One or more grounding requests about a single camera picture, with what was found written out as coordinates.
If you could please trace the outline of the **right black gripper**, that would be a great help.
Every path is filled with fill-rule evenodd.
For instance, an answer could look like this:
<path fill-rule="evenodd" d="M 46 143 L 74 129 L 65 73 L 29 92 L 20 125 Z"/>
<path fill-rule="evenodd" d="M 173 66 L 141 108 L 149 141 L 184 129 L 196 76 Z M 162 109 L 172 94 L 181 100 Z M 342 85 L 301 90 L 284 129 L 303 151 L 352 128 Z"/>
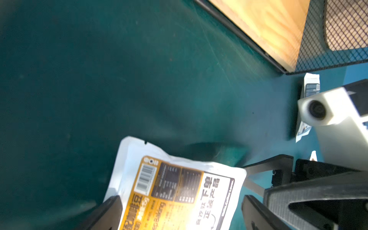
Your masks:
<path fill-rule="evenodd" d="M 280 154 L 244 166 L 243 187 L 263 197 L 264 205 L 297 230 L 366 230 L 368 173 L 341 166 L 298 160 L 307 180 L 291 182 L 294 157 Z M 276 187 L 265 189 L 249 175 L 275 171 Z"/>

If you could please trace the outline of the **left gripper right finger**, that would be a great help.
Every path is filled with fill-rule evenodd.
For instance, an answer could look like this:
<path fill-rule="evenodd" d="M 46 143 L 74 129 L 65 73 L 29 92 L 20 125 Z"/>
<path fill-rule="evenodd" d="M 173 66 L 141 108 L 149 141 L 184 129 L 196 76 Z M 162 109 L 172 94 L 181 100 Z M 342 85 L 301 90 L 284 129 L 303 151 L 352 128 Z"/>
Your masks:
<path fill-rule="evenodd" d="M 247 230 L 290 230 L 290 228 L 257 198 L 245 195 L 241 210 Z"/>

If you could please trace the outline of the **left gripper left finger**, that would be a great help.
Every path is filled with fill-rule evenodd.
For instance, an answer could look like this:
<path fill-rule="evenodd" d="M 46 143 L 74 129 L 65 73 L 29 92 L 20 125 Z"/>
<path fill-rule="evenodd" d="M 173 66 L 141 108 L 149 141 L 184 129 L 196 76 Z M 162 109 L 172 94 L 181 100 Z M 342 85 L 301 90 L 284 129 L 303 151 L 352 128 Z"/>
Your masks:
<path fill-rule="evenodd" d="M 117 230 L 120 225 L 123 206 L 120 196 L 108 198 L 95 209 L 76 230 Z"/>

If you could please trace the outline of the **yellow coffee bag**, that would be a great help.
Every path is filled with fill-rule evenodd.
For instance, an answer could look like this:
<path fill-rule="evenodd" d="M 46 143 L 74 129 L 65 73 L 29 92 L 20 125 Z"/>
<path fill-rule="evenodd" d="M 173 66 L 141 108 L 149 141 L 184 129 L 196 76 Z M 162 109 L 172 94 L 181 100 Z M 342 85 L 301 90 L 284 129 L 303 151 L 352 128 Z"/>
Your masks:
<path fill-rule="evenodd" d="M 246 176 L 242 168 L 174 157 L 125 137 L 105 197 L 121 199 L 120 230 L 227 230 Z"/>

